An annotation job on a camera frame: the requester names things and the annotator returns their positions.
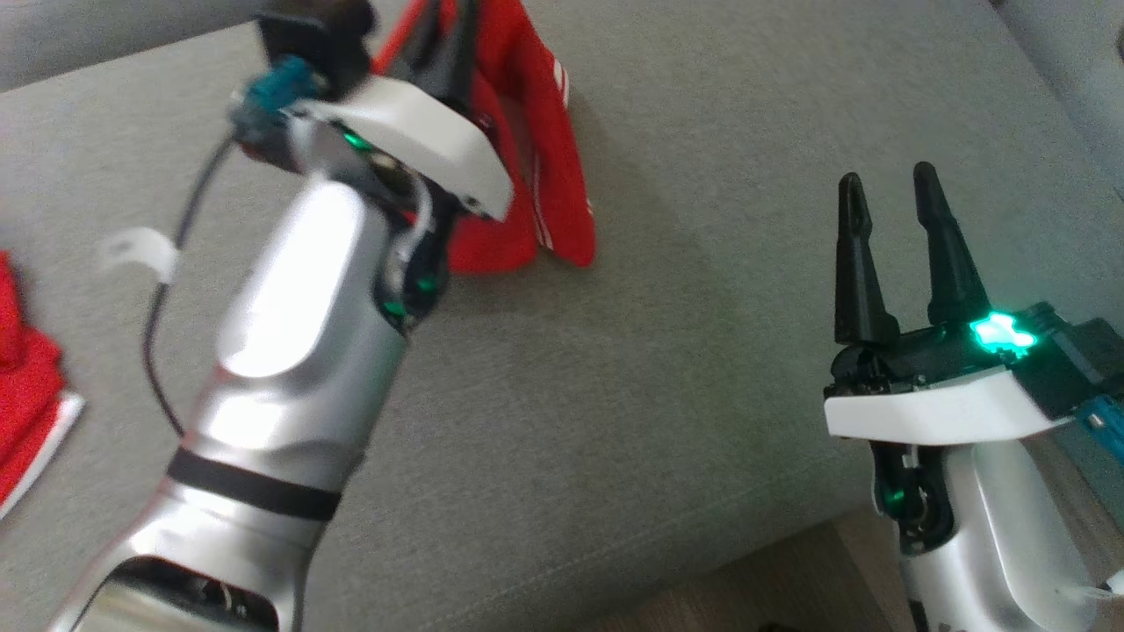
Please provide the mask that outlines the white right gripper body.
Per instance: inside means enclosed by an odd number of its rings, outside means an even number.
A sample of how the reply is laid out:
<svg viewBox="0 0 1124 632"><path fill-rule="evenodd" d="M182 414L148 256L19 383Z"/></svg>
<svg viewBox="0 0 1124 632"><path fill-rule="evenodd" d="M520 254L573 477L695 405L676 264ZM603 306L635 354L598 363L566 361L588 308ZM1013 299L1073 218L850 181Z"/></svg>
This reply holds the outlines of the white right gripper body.
<svg viewBox="0 0 1124 632"><path fill-rule="evenodd" d="M832 360L831 435L953 446L1039 435L1072 419L1075 400L1028 312L850 343Z"/></svg>

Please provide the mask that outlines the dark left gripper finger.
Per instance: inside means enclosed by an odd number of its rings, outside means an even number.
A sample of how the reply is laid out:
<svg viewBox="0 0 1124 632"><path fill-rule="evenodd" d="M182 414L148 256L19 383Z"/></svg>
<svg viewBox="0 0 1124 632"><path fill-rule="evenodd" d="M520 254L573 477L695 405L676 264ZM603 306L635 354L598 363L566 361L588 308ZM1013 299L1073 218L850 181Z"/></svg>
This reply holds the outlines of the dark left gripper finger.
<svg viewBox="0 0 1124 632"><path fill-rule="evenodd" d="M444 51L444 103L471 105L480 0L455 0Z"/></svg>
<svg viewBox="0 0 1124 632"><path fill-rule="evenodd" d="M443 0L424 0L411 31L411 83L429 94L445 94L447 80L441 57Z"/></svg>

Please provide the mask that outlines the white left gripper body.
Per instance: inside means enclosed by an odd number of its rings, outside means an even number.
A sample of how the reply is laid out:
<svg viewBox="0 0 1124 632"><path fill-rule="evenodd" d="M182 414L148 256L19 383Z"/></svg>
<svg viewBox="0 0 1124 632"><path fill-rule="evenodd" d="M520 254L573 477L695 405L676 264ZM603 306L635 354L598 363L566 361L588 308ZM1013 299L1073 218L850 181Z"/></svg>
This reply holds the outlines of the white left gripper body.
<svg viewBox="0 0 1124 632"><path fill-rule="evenodd" d="M370 147L427 177L482 219L508 216L514 186L504 161L478 126L422 88L395 76L368 75L337 103L298 100L290 139L299 168L352 171L348 143L327 133L353 132Z"/></svg>

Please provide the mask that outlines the grey sofa back cushion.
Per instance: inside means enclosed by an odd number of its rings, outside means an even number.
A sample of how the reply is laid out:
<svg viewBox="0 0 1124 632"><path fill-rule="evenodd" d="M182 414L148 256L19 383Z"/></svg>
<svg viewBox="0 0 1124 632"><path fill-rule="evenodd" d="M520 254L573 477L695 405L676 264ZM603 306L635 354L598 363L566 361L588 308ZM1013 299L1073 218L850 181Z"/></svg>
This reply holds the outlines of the grey sofa back cushion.
<svg viewBox="0 0 1124 632"><path fill-rule="evenodd" d="M250 21L266 0L0 0L0 92Z"/></svg>

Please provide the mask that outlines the red numbered jersey shirt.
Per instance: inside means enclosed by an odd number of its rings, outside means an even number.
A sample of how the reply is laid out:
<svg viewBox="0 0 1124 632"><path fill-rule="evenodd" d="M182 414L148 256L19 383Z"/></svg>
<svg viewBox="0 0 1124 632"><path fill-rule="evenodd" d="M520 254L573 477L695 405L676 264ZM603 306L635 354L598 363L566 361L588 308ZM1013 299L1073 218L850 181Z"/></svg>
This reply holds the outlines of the red numbered jersey shirt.
<svg viewBox="0 0 1124 632"><path fill-rule="evenodd" d="M410 0L371 67L411 67L411 31L424 0ZM442 43L455 17L443 0ZM501 276L550 249L575 267L593 262L593 213L566 99L565 67L541 39L522 0L480 0L472 103L453 105L493 144L514 186L504 222L469 216L450 244L455 276Z"/></svg>

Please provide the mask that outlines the red mesh shorts white stripes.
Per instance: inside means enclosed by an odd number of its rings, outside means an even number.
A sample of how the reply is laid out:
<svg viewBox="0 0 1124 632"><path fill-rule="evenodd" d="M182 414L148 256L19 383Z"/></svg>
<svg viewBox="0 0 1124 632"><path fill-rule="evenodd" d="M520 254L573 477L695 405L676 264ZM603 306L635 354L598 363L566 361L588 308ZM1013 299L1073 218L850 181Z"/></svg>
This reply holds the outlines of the red mesh shorts white stripes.
<svg viewBox="0 0 1124 632"><path fill-rule="evenodd" d="M56 341L25 320L11 255L0 249L0 521L40 479L84 405L67 390Z"/></svg>

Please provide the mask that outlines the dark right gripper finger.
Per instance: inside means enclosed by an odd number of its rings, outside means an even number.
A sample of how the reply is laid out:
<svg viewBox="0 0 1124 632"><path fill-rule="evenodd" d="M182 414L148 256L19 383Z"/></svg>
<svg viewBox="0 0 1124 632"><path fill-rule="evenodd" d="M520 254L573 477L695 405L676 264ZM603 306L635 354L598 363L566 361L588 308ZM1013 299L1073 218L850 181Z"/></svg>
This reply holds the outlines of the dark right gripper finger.
<svg viewBox="0 0 1124 632"><path fill-rule="evenodd" d="M939 172L932 163L919 162L912 169L912 183L917 220L925 229L928 246L930 324L942 327L982 320L991 313L991 301L940 184Z"/></svg>
<svg viewBox="0 0 1124 632"><path fill-rule="evenodd" d="M835 341L842 345L890 345L900 336L898 320L886 309L868 240L874 232L865 192L856 173L839 181Z"/></svg>

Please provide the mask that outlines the grey fabric sofa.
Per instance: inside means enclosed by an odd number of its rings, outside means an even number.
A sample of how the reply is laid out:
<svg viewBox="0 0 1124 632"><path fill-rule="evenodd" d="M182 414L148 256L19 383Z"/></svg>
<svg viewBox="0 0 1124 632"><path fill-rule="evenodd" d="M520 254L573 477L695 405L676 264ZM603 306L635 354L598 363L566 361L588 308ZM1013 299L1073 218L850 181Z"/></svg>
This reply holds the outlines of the grey fabric sofa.
<svg viewBox="0 0 1124 632"><path fill-rule="evenodd" d="M1124 204L989 0L525 0L573 80L597 256L460 277L410 344L312 561L309 632L534 632L868 502L826 434L839 177L889 312L927 323L912 168L996 305L1124 332ZM0 632L43 632L174 451L147 269L262 66L237 25L0 92L0 249L87 409L0 521Z"/></svg>

